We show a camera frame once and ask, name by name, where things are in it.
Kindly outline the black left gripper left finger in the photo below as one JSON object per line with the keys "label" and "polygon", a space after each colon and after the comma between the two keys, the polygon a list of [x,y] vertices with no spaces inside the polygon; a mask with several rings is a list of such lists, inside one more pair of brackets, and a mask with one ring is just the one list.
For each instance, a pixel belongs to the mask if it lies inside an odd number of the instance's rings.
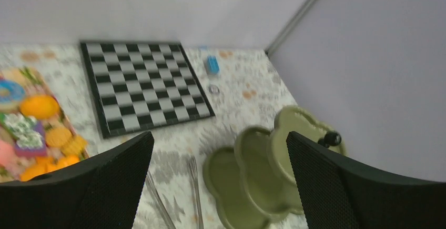
{"label": "black left gripper left finger", "polygon": [[151,132],[29,181],[1,184],[1,228],[132,228]]}

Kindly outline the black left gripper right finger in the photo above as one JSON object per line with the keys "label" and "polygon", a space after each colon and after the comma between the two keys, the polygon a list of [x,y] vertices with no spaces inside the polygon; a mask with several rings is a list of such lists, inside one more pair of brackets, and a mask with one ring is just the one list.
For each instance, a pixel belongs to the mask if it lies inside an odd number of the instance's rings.
{"label": "black left gripper right finger", "polygon": [[402,176],[292,131],[290,163],[309,228],[445,228],[445,183]]}

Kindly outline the green three-tier serving stand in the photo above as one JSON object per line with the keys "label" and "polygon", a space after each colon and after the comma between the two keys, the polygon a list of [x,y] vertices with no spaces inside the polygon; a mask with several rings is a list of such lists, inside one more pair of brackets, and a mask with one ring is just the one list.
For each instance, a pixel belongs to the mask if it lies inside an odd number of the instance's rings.
{"label": "green three-tier serving stand", "polygon": [[286,145],[291,131],[318,141],[331,127],[289,105],[278,112],[272,129],[247,127],[233,147],[206,158],[202,175],[224,227],[268,228],[289,214],[303,214]]}

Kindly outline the metal serving tongs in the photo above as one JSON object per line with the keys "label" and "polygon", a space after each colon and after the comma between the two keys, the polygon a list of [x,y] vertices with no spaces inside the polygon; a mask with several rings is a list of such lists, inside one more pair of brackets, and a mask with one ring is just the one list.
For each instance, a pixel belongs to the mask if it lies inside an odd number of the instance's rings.
{"label": "metal serving tongs", "polygon": [[166,228],[184,228],[186,215],[191,226],[204,228],[197,166],[190,155],[151,162],[146,187]]}

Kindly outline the blue frosted donut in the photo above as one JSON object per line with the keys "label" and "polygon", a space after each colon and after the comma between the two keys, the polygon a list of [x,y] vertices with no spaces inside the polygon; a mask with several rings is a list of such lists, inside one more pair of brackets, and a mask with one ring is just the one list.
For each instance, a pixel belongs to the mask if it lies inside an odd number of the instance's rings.
{"label": "blue frosted donut", "polygon": [[11,80],[1,80],[1,112],[17,110],[25,97],[26,92],[20,84]]}

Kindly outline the kiwi purple cake slice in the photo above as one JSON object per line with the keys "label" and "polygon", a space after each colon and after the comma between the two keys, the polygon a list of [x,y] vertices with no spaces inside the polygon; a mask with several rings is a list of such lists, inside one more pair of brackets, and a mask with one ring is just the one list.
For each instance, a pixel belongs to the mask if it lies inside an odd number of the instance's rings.
{"label": "kiwi purple cake slice", "polygon": [[45,130],[41,121],[21,113],[1,113],[1,126],[12,136],[13,148],[18,157],[47,155]]}

